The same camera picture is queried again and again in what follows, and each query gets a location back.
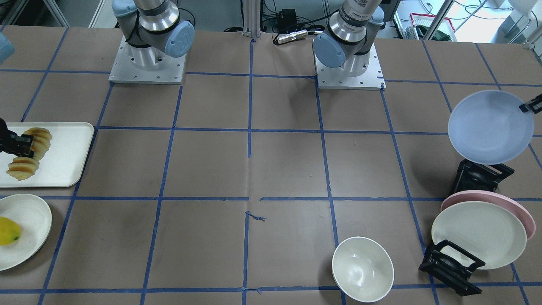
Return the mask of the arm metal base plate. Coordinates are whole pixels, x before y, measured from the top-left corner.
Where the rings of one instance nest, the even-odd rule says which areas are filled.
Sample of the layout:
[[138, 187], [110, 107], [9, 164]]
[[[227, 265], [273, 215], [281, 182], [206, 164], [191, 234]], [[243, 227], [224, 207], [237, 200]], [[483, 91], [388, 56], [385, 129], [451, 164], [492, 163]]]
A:
[[338, 68], [329, 68], [314, 58], [320, 89], [381, 90], [387, 87], [373, 44], [369, 53], [354, 55]]
[[136, 48], [122, 37], [108, 80], [124, 84], [182, 85], [187, 56], [173, 58], [155, 47]]

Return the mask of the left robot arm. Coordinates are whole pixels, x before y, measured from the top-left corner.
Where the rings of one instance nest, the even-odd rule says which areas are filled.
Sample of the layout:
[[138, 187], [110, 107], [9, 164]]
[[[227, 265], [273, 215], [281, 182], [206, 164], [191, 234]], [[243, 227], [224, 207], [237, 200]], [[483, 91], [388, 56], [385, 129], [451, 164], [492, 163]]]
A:
[[313, 41], [320, 89], [383, 90], [385, 81], [374, 46], [385, 27], [379, 0], [345, 0]]

